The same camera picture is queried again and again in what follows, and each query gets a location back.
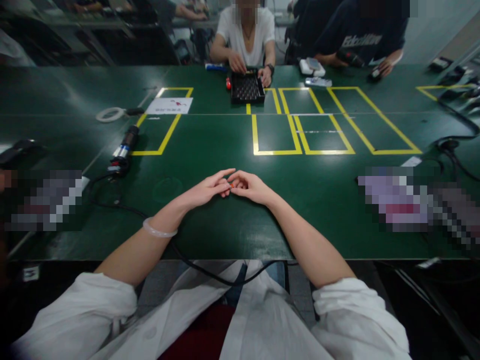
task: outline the navy t-shirt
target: navy t-shirt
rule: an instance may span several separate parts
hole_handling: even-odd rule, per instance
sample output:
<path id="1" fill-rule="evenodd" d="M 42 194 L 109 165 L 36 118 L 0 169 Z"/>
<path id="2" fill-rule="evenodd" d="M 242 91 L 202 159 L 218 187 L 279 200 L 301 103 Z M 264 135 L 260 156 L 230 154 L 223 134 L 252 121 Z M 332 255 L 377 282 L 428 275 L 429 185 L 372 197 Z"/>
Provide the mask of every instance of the navy t-shirt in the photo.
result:
<path id="1" fill-rule="evenodd" d="M 408 17 L 362 17 L 359 0 L 344 0 L 315 42 L 315 54 L 350 48 L 368 64 L 403 49 Z"/>

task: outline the green workbench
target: green workbench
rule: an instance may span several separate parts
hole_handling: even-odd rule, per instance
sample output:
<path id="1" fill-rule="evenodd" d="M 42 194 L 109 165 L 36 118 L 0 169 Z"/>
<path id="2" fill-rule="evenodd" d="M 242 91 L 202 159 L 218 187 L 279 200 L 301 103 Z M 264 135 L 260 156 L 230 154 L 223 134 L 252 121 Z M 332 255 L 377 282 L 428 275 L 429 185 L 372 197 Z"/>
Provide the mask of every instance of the green workbench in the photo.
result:
<path id="1" fill-rule="evenodd" d="M 203 178 L 237 168 L 262 178 L 346 259 L 458 258 L 441 236 L 427 244 L 418 233 L 382 231 L 354 179 L 366 167 L 399 166 L 430 151 L 434 140 L 469 130 L 434 101 L 442 89 L 428 88 L 437 78 L 423 66 L 399 65 L 377 84 L 366 81 L 368 73 L 328 69 L 334 87 L 308 90 L 296 67 L 279 66 L 265 104 L 245 106 L 231 105 L 224 73 L 201 66 L 2 69 L 0 140 L 36 139 L 48 156 L 35 169 L 88 168 L 84 175 L 93 179 L 105 172 L 127 126 L 140 120 L 131 171 L 120 181 L 125 205 L 153 215 Z M 191 96 L 189 114 L 95 120 L 105 108 L 133 108 L 151 94 L 146 109 L 162 88 L 162 97 Z M 476 173 L 479 142 L 457 150 Z M 470 179 L 462 186 L 480 197 Z M 112 201 L 114 188 L 103 187 L 100 199 Z M 102 260 L 142 225 L 133 213 L 82 200 L 63 226 L 68 231 L 30 241 L 15 257 Z M 192 259 L 292 258 L 268 210 L 232 195 L 189 213 L 174 241 Z"/>

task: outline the white bracelet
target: white bracelet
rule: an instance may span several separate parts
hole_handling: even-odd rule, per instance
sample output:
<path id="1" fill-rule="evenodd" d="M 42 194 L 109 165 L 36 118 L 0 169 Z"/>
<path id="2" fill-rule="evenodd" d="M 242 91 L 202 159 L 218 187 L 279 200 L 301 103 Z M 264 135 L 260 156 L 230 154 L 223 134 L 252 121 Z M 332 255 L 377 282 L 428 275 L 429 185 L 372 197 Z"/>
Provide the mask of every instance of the white bracelet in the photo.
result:
<path id="1" fill-rule="evenodd" d="M 146 218 L 144 221 L 143 221 L 143 228 L 150 234 L 150 235 L 153 235 L 154 237 L 157 237 L 157 238 L 173 238 L 175 235 L 177 235 L 177 233 L 179 232 L 178 229 L 175 230 L 174 232 L 162 232 L 162 231 L 158 231 L 158 230 L 155 230 L 153 227 L 151 227 L 149 225 L 149 220 L 151 219 L 151 217 L 149 218 Z"/>

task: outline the white paper sign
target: white paper sign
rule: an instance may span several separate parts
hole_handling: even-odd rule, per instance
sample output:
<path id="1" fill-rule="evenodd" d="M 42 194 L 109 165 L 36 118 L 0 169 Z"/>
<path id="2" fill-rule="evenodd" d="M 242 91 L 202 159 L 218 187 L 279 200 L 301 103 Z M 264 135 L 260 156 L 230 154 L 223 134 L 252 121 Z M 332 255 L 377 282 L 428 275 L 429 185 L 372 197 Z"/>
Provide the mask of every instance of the white paper sign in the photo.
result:
<path id="1" fill-rule="evenodd" d="M 193 97 L 157 97 L 146 109 L 147 114 L 188 114 Z"/>

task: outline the power drill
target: power drill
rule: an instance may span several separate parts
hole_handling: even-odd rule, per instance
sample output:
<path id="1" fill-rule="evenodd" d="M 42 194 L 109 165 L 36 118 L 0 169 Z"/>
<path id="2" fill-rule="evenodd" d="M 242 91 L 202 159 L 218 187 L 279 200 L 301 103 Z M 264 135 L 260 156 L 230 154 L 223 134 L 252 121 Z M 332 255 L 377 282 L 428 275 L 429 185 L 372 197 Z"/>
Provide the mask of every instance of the power drill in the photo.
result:
<path id="1" fill-rule="evenodd" d="M 131 125 L 119 147 L 113 153 L 113 159 L 110 160 L 110 166 L 106 169 L 109 173 L 120 178 L 124 177 L 130 169 L 130 153 L 133 151 L 139 138 L 139 128 Z"/>
<path id="2" fill-rule="evenodd" d="M 355 68 L 362 68 L 365 65 L 365 62 L 362 60 L 362 58 L 353 51 L 349 50 L 347 47 L 339 48 L 336 52 L 336 57 L 344 63 L 347 63 Z"/>

